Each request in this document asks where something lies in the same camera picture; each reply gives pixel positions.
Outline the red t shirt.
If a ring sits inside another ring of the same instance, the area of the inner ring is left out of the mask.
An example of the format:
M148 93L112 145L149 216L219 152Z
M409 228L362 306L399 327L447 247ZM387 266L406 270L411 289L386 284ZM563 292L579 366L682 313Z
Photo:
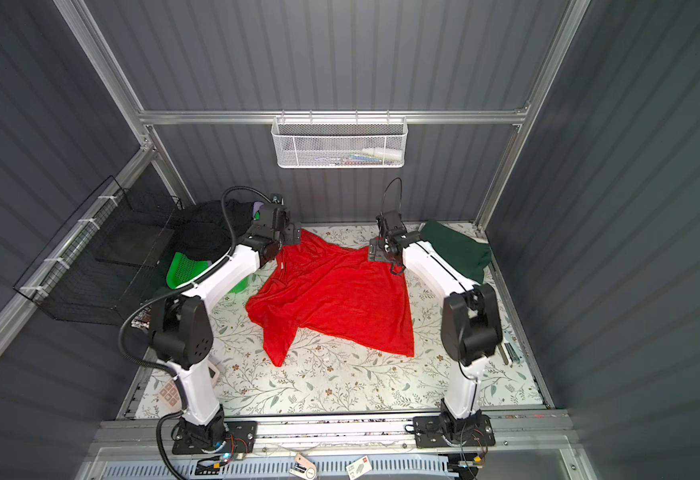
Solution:
M281 250L274 272L246 304L273 365L284 364L300 329L415 355L406 279L385 263L369 261L368 253L367 247L344 248L309 231L300 244Z

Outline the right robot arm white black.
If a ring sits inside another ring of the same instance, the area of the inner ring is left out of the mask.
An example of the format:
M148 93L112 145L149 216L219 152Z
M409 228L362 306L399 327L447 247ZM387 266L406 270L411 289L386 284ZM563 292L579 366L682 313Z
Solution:
M400 212L382 212L376 220L379 234L370 241L368 259L389 263L393 274L416 274L442 301L441 342L453 360L440 412L414 417L407 431L419 449L470 447L486 454L496 440L480 391L504 340L497 293L461 274L420 231L409 231Z

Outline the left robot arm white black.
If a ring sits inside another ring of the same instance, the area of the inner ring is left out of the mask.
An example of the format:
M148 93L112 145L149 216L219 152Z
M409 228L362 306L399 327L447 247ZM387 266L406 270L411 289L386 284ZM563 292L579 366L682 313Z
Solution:
M233 287L275 259L282 247L300 240L301 227L291 221L288 208L266 202L246 233L232 237L228 253L177 295L151 306L149 345L179 394L174 454L233 454L238 440L229 431L210 371L211 311Z

